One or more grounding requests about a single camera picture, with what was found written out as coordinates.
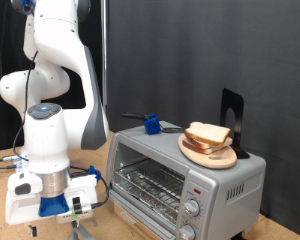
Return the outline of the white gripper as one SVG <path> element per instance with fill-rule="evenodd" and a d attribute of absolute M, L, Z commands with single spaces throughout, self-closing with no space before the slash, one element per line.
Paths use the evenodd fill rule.
<path fill-rule="evenodd" d="M 50 174 L 17 172 L 8 179 L 6 222 L 15 225 L 55 217 L 58 223 L 71 222 L 73 229 L 79 228 L 81 219 L 93 216 L 96 185 L 94 175 L 71 178 L 67 169 Z M 37 237 L 37 227 L 27 227 L 29 235 Z"/>

